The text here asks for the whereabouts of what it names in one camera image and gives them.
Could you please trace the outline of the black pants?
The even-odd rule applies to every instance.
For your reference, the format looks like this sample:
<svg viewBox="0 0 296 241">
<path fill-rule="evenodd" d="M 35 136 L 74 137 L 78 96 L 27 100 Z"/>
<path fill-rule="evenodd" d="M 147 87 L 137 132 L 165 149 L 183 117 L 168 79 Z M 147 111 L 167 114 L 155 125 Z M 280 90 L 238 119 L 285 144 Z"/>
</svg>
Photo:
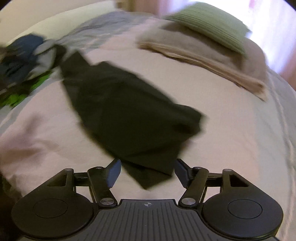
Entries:
<svg viewBox="0 0 296 241">
<path fill-rule="evenodd" d="M 60 68 L 89 135 L 143 189 L 170 179 L 184 143 L 200 132 L 203 115 L 107 61 L 90 65 L 74 52 Z"/>
</svg>

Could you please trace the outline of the beige pillow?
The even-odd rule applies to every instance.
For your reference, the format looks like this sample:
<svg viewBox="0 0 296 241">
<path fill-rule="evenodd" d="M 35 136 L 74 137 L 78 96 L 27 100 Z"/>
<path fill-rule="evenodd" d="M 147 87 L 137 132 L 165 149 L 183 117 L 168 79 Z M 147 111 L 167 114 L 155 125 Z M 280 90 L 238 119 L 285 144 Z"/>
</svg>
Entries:
<svg viewBox="0 0 296 241">
<path fill-rule="evenodd" d="M 267 99 L 267 65 L 262 49 L 243 40 L 246 56 L 172 21 L 161 20 L 137 38 L 139 48 L 199 66 Z"/>
</svg>

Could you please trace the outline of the bright green garment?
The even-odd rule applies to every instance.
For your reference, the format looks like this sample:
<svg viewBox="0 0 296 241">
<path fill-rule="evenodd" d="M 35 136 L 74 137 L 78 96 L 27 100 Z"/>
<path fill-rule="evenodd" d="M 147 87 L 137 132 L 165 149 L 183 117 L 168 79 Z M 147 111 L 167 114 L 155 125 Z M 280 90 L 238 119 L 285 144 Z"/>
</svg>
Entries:
<svg viewBox="0 0 296 241">
<path fill-rule="evenodd" d="M 26 80 L 21 84 L 10 88 L 8 92 L 1 95 L 1 108 L 5 106 L 14 108 L 19 105 L 31 92 L 43 84 L 51 74 L 52 70 L 47 71 L 36 78 Z"/>
</svg>

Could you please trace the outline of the grey garment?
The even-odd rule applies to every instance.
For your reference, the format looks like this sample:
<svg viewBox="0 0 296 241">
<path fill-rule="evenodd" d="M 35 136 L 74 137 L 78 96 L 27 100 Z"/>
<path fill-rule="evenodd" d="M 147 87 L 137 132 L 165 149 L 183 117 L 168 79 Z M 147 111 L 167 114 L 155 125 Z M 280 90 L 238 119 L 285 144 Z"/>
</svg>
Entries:
<svg viewBox="0 0 296 241">
<path fill-rule="evenodd" d="M 57 52 L 55 44 L 55 40 L 49 39 L 36 48 L 34 51 L 34 55 L 37 57 L 36 66 L 29 73 L 29 80 L 36 78 L 51 69 Z"/>
</svg>

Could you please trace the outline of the navy blue garment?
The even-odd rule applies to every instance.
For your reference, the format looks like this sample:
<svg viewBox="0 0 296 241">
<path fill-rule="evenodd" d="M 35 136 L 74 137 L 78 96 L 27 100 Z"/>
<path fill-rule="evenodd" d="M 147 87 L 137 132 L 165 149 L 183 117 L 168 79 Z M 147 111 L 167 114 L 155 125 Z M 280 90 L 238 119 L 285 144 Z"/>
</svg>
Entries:
<svg viewBox="0 0 296 241">
<path fill-rule="evenodd" d="M 34 51 L 43 42 L 43 37 L 29 34 L 5 47 L 6 52 L 1 60 L 1 88 L 8 89 L 26 80 L 37 63 Z"/>
</svg>

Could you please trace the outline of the green ribbed pillow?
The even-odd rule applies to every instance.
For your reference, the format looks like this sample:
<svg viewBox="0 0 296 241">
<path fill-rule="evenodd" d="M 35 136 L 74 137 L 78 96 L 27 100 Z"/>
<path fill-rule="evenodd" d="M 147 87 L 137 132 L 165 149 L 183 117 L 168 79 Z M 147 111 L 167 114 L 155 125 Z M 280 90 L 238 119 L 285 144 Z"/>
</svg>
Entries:
<svg viewBox="0 0 296 241">
<path fill-rule="evenodd" d="M 165 17 L 201 33 L 222 46 L 246 56 L 248 27 L 233 15 L 207 3 L 195 3 Z"/>
</svg>

